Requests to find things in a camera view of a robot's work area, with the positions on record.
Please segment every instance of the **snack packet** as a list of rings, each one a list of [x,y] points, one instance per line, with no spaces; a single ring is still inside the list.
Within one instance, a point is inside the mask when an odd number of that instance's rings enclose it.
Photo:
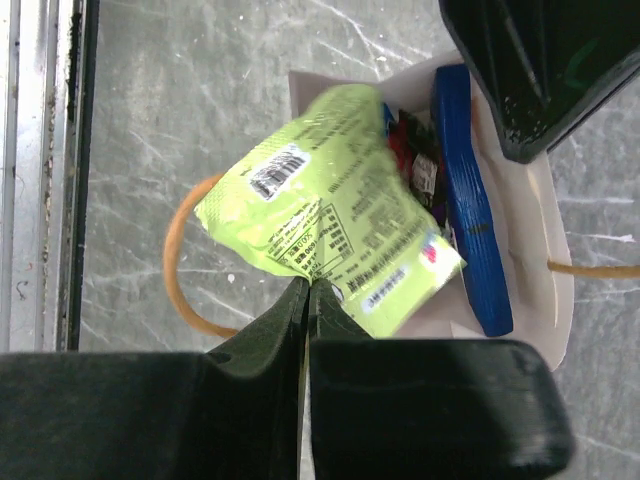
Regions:
[[[331,281],[374,337],[392,335],[463,263],[403,184],[382,111],[373,87],[328,90],[196,207],[211,237],[251,265]]]

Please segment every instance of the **barcode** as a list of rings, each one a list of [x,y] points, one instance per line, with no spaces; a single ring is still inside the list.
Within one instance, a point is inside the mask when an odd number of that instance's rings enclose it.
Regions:
[[[371,313],[379,304],[382,302],[384,297],[386,297],[391,291],[407,276],[409,272],[409,267],[404,266],[400,267],[398,270],[393,272],[389,278],[385,280],[378,290],[373,292],[362,302],[362,311],[364,313]]]
[[[263,200],[273,200],[287,180],[298,175],[310,160],[311,156],[308,153],[293,143],[289,144],[257,170],[249,183]]]

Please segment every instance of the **marble countertop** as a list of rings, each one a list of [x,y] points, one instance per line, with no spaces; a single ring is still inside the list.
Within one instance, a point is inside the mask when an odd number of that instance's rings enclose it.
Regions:
[[[373,81],[452,50],[435,0],[101,0],[81,349],[205,350],[171,307],[161,252],[201,179],[290,119],[287,72]],[[640,258],[640,81],[550,155],[576,263]],[[192,219],[180,263],[205,317],[242,327],[288,283],[214,244]],[[640,283],[576,280],[555,373],[579,439],[560,478],[640,477]],[[312,478],[308,445],[302,478]]]

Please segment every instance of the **black strip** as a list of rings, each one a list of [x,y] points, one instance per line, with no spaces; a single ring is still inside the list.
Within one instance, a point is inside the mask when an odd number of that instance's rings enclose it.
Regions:
[[[80,343],[80,315],[82,309],[82,278],[84,273],[84,242],[87,220],[87,195],[89,193],[89,159],[91,155],[91,121],[93,118],[93,95],[95,89],[96,72],[96,49],[98,46],[98,18],[100,12],[100,1],[87,1],[85,18],[78,18],[77,21],[84,20],[84,57],[78,58],[77,52],[71,52],[72,59],[76,62],[84,62],[84,76],[82,78],[83,91],[78,95],[83,96],[82,111],[78,112],[79,125],[77,134],[79,135],[77,172],[77,207],[76,218],[74,219],[75,241],[73,244],[73,264],[71,275],[71,288],[69,298],[67,349],[78,350]],[[81,28],[74,29],[79,35]]]

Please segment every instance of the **black plastic object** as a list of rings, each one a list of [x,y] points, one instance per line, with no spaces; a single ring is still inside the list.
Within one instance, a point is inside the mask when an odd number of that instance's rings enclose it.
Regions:
[[[504,155],[553,148],[640,72],[638,0],[440,0]]]
[[[471,145],[471,79],[465,65],[436,71],[431,113],[445,165],[449,220],[464,286],[487,337],[513,331],[509,291],[493,230],[491,206]]]
[[[0,357],[0,478],[296,480],[307,319],[318,480],[541,479],[573,439],[550,372],[497,341],[379,341],[294,280],[209,354]]]

